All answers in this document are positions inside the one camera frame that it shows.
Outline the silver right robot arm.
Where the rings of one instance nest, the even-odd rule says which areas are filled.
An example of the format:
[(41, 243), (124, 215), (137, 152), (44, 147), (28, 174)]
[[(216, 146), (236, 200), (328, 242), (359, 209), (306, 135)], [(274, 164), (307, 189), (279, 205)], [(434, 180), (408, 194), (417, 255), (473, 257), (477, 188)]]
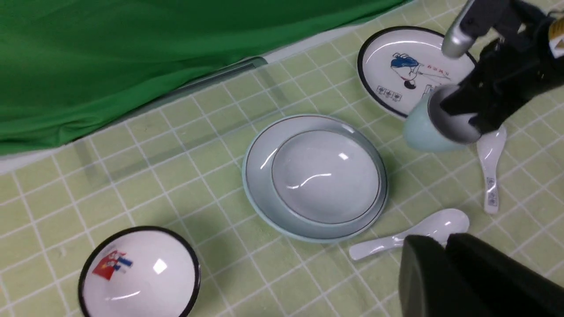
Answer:
[[(459, 58), (491, 29), (474, 69), (453, 92), (436, 92), (430, 118), (457, 143), (495, 132), (535, 97), (563, 86), (563, 19), (524, 0), (470, 0), (442, 44)], [(449, 237), (445, 252), (469, 289), (464, 317), (561, 317), (563, 288), (468, 233)]]

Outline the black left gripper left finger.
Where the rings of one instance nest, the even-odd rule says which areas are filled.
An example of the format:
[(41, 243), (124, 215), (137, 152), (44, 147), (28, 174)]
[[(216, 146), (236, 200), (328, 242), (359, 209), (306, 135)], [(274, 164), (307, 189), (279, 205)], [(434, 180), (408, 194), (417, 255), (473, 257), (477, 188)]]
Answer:
[(403, 317), (493, 317), (450, 263), (445, 249), (428, 236), (404, 239), (399, 272)]

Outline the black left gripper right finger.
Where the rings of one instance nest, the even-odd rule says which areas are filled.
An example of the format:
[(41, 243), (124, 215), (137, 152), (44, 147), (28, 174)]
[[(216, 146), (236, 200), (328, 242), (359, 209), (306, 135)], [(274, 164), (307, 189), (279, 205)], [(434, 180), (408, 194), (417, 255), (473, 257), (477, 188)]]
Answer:
[(454, 233), (445, 252), (496, 317), (562, 317), (564, 289), (469, 233)]

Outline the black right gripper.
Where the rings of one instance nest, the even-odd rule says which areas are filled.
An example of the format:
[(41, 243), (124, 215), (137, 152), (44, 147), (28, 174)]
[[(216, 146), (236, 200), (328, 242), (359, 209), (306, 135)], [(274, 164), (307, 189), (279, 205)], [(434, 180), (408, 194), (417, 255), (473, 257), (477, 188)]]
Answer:
[(524, 0), (472, 0), (459, 14), (459, 29), (471, 39), (490, 29), (499, 38), (482, 48), (474, 69), (459, 84), (459, 113), (441, 102), (457, 86), (438, 86), (428, 102), (431, 123), (454, 143), (475, 143), (533, 98), (563, 84), (563, 56), (552, 51), (554, 16)]

